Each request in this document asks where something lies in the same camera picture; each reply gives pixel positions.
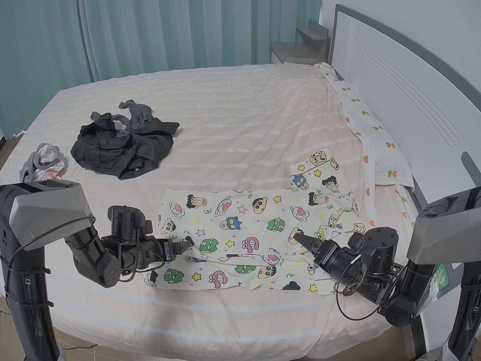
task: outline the wooden nightstand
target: wooden nightstand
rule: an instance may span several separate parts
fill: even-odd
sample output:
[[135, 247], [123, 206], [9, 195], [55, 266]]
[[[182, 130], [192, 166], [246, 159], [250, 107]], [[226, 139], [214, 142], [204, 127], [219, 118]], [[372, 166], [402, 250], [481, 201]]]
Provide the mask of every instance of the wooden nightstand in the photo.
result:
[[306, 43], [272, 43], [271, 63], [316, 64], [326, 61], [328, 29], [310, 20], [307, 28], [297, 28]]

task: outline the bed frame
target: bed frame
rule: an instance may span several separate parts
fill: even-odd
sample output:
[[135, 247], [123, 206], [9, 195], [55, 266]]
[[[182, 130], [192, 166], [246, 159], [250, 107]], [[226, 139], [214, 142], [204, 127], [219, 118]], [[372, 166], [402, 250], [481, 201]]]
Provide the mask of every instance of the bed frame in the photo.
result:
[[354, 84], [406, 156], [418, 207], [481, 186], [481, 93], [456, 70], [340, 4], [329, 64]]

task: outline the cartoon print shirt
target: cartoon print shirt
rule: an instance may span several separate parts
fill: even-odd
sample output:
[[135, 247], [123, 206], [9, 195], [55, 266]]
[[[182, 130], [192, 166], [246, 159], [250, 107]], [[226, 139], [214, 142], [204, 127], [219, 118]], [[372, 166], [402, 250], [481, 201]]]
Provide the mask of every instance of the cartoon print shirt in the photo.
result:
[[[345, 246], [353, 231], [364, 232], [365, 227], [358, 218], [352, 191], [327, 150], [292, 165], [290, 173], [292, 188], [288, 190], [206, 193], [167, 189], [156, 236], [168, 236], [175, 242], [188, 236], [194, 246], [159, 270], [163, 282], [150, 281], [153, 275], [149, 274], [146, 283], [188, 290], [230, 286], [283, 289], [288, 284], [281, 283], [292, 278], [296, 285], [288, 288], [312, 291], [308, 289], [315, 280], [327, 281], [329, 277], [321, 269], [317, 269], [319, 277], [313, 278], [312, 255], [297, 243], [294, 234], [334, 239]], [[186, 274], [198, 279], [184, 283]], [[330, 293], [332, 283], [329, 291], [316, 286], [316, 291], [320, 290]]]

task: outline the curtain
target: curtain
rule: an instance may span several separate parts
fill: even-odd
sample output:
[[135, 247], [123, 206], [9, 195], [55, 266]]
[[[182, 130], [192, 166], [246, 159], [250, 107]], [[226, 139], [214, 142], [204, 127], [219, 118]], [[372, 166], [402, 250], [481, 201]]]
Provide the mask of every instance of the curtain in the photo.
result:
[[155, 71], [270, 63], [321, 0], [2, 0], [0, 128], [27, 129], [59, 90]]

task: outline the mattress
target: mattress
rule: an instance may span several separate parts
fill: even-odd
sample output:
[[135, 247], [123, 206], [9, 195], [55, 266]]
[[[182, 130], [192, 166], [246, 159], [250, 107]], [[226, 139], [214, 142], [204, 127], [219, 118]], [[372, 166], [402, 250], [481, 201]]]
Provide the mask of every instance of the mattress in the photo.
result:
[[[118, 109], [127, 99], [151, 106], [162, 121], [180, 123], [170, 155], [159, 169], [126, 181], [81, 168], [69, 152], [80, 127], [90, 123], [92, 111], [128, 115]], [[158, 72], [63, 90], [22, 137], [0, 184], [18, 182], [18, 171], [42, 142], [65, 154], [64, 179], [82, 184], [101, 236], [110, 233], [111, 205], [140, 208], [155, 220], [166, 187], [288, 188], [289, 166], [322, 148], [336, 156], [356, 199], [365, 193], [362, 146], [340, 116], [339, 98], [316, 68], [300, 64]], [[412, 228], [400, 193], [408, 196], [402, 187], [394, 190], [376, 186], [376, 211], [399, 231], [396, 259], [405, 263]], [[347, 322], [333, 296], [306, 292], [159, 290], [146, 287], [141, 276], [104, 289], [77, 274], [63, 240], [46, 246], [46, 266], [54, 326], [129, 352], [191, 360], [327, 358], [389, 327], [379, 315]], [[374, 309], [359, 296], [341, 304], [352, 316]]]

